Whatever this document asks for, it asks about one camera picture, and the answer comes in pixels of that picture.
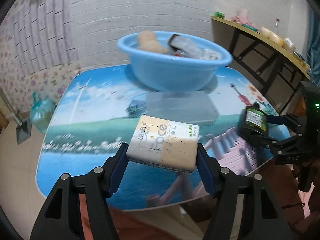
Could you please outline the black green bottle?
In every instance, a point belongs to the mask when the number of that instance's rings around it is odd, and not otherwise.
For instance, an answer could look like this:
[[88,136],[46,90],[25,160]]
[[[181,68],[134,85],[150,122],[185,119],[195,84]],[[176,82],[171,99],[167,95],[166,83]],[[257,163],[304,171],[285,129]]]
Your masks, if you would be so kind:
[[255,102],[251,106],[246,106],[246,109],[242,112],[238,124],[238,135],[247,142],[258,136],[268,136],[267,117],[260,109],[259,103]]

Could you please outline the beige plush toy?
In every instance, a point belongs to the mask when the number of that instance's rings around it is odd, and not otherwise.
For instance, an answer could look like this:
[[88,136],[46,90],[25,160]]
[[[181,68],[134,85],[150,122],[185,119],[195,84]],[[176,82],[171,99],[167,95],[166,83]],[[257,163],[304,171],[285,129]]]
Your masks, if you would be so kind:
[[137,49],[157,54],[167,54],[168,50],[158,41],[153,31],[145,30],[137,35]]

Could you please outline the wooden side table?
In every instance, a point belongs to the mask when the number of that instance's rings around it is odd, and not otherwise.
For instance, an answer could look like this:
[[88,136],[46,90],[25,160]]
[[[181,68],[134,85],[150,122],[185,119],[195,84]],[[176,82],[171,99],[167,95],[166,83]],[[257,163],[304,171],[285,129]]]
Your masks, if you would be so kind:
[[293,54],[258,32],[229,20],[212,17],[214,42],[233,57],[231,68],[243,74],[266,97],[278,113],[286,111],[310,80]]

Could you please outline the translucent plastic lidded box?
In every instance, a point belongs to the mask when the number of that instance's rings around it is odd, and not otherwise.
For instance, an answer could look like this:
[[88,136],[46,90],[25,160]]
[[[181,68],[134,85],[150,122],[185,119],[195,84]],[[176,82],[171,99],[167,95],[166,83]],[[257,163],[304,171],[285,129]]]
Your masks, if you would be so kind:
[[145,98],[148,116],[199,126],[212,125],[219,112],[203,91],[173,93],[153,92]]

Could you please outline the grey dustpan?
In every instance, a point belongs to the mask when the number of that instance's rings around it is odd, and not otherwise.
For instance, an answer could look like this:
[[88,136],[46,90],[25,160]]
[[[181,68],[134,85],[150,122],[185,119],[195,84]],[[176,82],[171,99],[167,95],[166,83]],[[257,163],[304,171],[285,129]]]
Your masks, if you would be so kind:
[[16,127],[16,140],[17,144],[21,144],[31,137],[32,125],[28,119],[22,120],[19,116],[14,116],[14,120],[17,123]]

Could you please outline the clear glass bottle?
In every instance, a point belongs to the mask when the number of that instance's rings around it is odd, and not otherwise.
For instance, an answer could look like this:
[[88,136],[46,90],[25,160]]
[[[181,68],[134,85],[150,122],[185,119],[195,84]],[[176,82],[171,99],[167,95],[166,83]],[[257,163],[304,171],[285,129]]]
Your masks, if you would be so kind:
[[280,20],[279,20],[278,18],[276,18],[275,24],[274,24],[274,30],[275,30],[275,31],[278,31],[278,30],[279,30],[279,22],[280,22]]

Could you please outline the pink cloth on shelf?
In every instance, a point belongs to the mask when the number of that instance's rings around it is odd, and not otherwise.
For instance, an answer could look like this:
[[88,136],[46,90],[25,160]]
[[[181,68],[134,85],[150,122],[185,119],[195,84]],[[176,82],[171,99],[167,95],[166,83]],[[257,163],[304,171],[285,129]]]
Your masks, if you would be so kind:
[[233,16],[231,21],[240,25],[252,26],[252,22],[250,22],[248,18],[242,16]]

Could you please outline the blue garbage bag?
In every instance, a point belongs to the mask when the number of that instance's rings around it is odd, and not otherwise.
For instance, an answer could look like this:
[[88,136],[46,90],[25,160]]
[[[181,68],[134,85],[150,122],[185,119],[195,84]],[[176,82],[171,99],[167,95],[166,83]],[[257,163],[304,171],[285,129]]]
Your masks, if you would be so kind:
[[38,100],[36,93],[33,93],[29,120],[42,134],[46,133],[55,108],[56,104],[50,98]]

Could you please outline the white tissue roll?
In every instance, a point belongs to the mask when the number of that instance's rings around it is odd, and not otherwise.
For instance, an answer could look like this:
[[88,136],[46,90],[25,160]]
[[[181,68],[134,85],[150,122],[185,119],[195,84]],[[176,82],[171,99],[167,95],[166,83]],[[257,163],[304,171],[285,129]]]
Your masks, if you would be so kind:
[[249,10],[247,10],[247,9],[240,9],[240,10],[239,10],[239,13],[238,13],[238,16],[239,16],[239,17],[242,17],[242,18],[248,18],[248,17],[249,17]]

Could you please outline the green box on shelf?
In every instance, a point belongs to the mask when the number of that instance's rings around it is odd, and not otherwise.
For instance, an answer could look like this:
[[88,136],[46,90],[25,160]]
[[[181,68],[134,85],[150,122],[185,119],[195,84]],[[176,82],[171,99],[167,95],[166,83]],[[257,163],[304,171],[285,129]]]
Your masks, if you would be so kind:
[[218,11],[215,12],[214,16],[218,17],[218,18],[225,18],[224,13],[221,13],[221,12],[218,12]]

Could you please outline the blue plastic basin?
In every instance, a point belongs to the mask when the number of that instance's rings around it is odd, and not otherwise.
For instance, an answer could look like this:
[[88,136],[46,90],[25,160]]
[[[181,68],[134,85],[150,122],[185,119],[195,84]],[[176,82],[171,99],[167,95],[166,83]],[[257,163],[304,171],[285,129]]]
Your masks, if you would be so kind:
[[147,87],[166,92],[192,92],[201,90],[214,77],[219,67],[227,67],[232,55],[222,46],[193,35],[180,33],[191,39],[199,48],[220,54],[218,60],[202,60],[157,54],[138,49],[138,33],[126,35],[118,40],[118,48],[130,59],[131,72]]

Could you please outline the clear toothpick box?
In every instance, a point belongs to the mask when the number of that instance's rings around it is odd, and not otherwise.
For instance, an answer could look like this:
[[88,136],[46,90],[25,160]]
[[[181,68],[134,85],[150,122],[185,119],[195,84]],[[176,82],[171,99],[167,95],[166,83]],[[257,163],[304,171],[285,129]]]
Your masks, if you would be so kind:
[[145,101],[132,100],[126,109],[129,118],[139,118],[147,113]]

